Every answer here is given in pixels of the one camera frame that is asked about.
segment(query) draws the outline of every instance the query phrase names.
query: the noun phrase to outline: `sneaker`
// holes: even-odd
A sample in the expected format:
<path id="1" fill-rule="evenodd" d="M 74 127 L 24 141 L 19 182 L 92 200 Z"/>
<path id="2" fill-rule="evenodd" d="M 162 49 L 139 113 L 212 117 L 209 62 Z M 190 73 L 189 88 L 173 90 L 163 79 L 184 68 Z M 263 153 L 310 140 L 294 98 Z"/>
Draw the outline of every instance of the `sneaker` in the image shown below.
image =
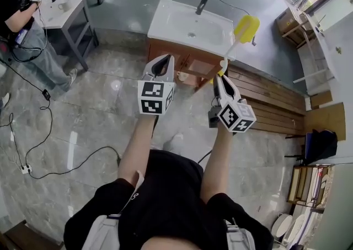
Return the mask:
<path id="1" fill-rule="evenodd" d="M 5 106 L 9 103 L 9 101 L 10 101 L 10 93 L 7 93 L 4 97 L 2 97 L 1 109 L 5 108 Z"/>
<path id="2" fill-rule="evenodd" d="M 68 75 L 71 77 L 71 82 L 70 82 L 70 86 L 71 86 L 77 77 L 77 69 L 76 68 L 72 69 Z"/>

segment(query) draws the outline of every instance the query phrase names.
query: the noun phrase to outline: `wooden bench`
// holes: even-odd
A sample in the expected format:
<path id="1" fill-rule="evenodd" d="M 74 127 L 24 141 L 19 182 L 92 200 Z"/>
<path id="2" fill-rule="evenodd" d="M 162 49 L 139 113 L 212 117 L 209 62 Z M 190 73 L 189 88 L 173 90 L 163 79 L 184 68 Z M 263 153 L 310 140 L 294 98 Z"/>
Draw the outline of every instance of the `wooden bench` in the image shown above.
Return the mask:
<path id="1" fill-rule="evenodd" d="M 301 135 L 306 115 L 305 100 L 267 78 L 230 65 L 228 76 L 253 107 L 257 121 L 252 129 Z"/>

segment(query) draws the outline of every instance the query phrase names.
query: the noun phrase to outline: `power strip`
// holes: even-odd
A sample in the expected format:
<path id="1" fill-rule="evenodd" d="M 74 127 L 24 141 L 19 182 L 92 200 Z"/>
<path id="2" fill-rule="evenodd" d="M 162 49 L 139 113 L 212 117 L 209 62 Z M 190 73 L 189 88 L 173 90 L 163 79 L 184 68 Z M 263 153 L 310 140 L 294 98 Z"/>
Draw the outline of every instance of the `power strip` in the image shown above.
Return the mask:
<path id="1" fill-rule="evenodd" d="M 32 166 L 30 164 L 21 167 L 21 172 L 22 174 L 27 174 L 27 173 L 31 173 L 32 172 Z"/>

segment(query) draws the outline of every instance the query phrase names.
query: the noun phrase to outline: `white cup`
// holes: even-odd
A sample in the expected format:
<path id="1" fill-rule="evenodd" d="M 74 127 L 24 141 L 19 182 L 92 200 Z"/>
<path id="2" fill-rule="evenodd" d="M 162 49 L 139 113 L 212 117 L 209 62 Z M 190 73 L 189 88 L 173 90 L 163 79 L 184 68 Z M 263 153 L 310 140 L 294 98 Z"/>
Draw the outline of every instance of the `white cup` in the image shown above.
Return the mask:
<path id="1" fill-rule="evenodd" d="M 71 9 L 71 1 L 70 0 L 64 0 L 63 3 L 58 4 L 57 7 L 61 10 L 63 10 L 64 12 L 67 12 L 68 10 Z"/>
<path id="2" fill-rule="evenodd" d="M 188 73 L 180 72 L 180 71 L 178 71 L 178 72 L 176 73 L 176 75 L 178 76 L 178 78 L 179 78 L 180 81 L 185 81 L 185 80 L 189 77 L 189 74 L 188 74 Z"/>

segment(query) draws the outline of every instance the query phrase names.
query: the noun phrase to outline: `faucet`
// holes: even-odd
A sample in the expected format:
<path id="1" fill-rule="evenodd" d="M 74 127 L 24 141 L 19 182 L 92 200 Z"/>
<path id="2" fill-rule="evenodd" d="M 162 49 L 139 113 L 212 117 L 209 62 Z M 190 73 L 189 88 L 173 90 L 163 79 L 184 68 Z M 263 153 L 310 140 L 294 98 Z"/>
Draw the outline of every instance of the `faucet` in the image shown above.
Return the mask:
<path id="1" fill-rule="evenodd" d="M 207 1 L 208 0 L 201 0 L 200 4 L 197 6 L 196 14 L 200 15 L 202 13 Z"/>
<path id="2" fill-rule="evenodd" d="M 253 46 L 256 46 L 255 37 L 256 37 L 256 34 L 253 37 L 253 41 L 252 41 Z"/>

